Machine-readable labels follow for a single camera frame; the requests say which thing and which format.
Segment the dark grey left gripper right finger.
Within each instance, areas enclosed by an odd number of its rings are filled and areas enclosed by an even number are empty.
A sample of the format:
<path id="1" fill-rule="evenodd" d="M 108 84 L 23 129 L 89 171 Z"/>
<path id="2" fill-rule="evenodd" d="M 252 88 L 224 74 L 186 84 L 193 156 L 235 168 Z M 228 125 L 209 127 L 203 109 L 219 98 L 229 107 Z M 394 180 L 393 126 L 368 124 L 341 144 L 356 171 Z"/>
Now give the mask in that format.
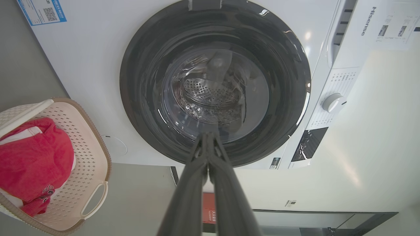
<path id="1" fill-rule="evenodd" d="M 220 139 L 209 132 L 208 170 L 214 185 L 218 236 L 261 236 L 261 229 L 246 199 Z"/>

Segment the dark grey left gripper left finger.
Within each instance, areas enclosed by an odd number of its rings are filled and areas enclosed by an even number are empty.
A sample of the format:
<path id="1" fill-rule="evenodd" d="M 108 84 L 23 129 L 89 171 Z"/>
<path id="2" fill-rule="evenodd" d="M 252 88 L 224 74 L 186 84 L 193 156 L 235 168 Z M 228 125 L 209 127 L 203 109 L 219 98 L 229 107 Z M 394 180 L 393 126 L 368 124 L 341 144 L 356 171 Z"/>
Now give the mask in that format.
<path id="1" fill-rule="evenodd" d="M 159 227 L 158 236 L 201 236 L 202 195 L 208 175 L 209 133 L 195 141 Z"/>

